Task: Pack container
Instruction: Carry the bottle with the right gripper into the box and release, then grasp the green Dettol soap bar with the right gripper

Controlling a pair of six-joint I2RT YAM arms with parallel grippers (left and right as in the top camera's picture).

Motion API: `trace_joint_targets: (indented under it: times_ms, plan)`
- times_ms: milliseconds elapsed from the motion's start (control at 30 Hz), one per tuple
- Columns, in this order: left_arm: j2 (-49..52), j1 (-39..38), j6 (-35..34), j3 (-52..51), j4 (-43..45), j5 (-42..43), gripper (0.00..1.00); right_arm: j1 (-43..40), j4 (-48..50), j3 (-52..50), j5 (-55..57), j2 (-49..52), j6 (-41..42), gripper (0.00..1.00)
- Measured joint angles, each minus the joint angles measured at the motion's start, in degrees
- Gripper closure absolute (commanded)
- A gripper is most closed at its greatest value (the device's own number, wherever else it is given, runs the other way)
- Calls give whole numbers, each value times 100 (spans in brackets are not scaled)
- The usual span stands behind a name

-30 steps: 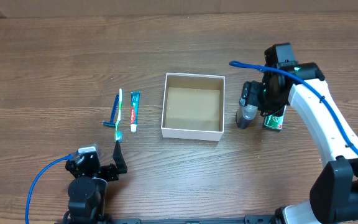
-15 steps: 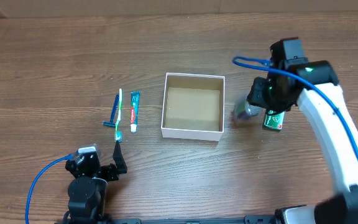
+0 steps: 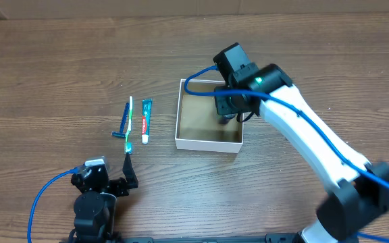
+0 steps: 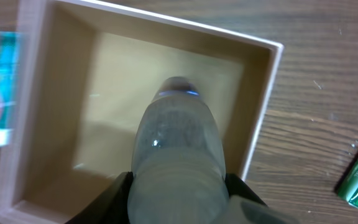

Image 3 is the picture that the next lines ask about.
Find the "green white toothbrush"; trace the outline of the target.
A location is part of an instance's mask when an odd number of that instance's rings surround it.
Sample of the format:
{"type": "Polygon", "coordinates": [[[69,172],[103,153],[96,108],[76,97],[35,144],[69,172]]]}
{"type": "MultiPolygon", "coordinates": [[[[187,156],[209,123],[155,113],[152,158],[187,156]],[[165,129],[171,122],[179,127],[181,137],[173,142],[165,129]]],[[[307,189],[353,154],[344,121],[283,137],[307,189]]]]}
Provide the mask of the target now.
{"type": "Polygon", "coordinates": [[[125,133],[125,153],[132,154],[133,151],[133,145],[129,141],[129,135],[132,131],[132,113],[133,113],[133,96],[129,97],[129,109],[128,109],[128,126],[125,133]]]}

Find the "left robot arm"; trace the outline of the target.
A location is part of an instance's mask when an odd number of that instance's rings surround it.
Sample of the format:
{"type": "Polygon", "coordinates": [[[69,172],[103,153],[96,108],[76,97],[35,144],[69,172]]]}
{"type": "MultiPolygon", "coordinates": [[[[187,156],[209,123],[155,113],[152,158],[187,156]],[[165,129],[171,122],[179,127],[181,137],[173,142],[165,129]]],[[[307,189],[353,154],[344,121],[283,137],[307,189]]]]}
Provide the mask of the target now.
{"type": "Polygon", "coordinates": [[[94,157],[85,161],[74,172],[71,183],[80,196],[74,202],[74,231],[70,242],[122,242],[121,233],[113,230],[115,208],[119,197],[128,196],[138,187],[130,154],[123,162],[123,176],[111,180],[106,157],[94,157]]]}

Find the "clear bottle dark liquid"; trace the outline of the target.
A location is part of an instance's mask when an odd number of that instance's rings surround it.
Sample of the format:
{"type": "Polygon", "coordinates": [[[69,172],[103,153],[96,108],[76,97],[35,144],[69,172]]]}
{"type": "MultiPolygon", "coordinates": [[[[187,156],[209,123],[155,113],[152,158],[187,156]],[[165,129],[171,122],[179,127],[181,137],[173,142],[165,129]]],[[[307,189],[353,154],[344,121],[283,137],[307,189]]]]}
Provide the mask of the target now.
{"type": "Polygon", "coordinates": [[[227,115],[220,115],[218,119],[218,123],[221,125],[228,124],[232,119],[235,118],[235,114],[227,114],[227,115]]]}

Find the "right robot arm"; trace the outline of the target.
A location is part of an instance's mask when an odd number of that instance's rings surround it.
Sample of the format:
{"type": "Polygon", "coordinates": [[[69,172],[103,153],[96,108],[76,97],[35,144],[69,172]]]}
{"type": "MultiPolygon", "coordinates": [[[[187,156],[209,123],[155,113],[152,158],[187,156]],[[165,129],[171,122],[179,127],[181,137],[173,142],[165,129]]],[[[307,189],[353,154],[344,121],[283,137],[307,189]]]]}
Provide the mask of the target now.
{"type": "Polygon", "coordinates": [[[224,86],[213,93],[220,115],[249,112],[279,130],[317,174],[327,192],[301,242],[351,242],[389,211],[389,164],[372,164],[308,106],[277,65],[217,62],[224,86]]]}

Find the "blue disposable razor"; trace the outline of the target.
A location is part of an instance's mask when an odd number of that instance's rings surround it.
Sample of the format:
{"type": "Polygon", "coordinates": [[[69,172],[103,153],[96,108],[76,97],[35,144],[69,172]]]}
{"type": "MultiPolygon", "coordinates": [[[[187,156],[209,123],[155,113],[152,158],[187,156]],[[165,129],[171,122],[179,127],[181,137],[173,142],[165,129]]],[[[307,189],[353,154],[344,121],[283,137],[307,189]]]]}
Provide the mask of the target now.
{"type": "Polygon", "coordinates": [[[125,125],[126,125],[126,120],[127,120],[127,115],[128,115],[128,112],[129,112],[129,108],[130,108],[130,104],[126,103],[125,108],[124,108],[124,112],[123,112],[123,116],[122,116],[122,119],[121,119],[121,123],[120,123],[120,130],[118,132],[112,131],[111,132],[112,136],[117,137],[117,138],[125,138],[126,137],[126,134],[124,132],[124,128],[125,128],[125,125]]]}

